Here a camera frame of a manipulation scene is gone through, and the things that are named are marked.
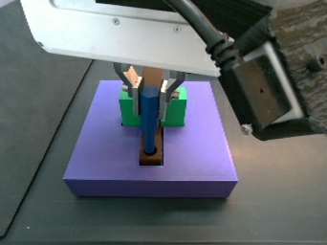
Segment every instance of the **purple foam base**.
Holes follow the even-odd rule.
[[[121,126],[121,81],[101,81],[66,167],[77,196],[226,197],[237,183],[209,82],[184,82],[184,127],[162,130],[162,166],[140,166],[138,127]]]

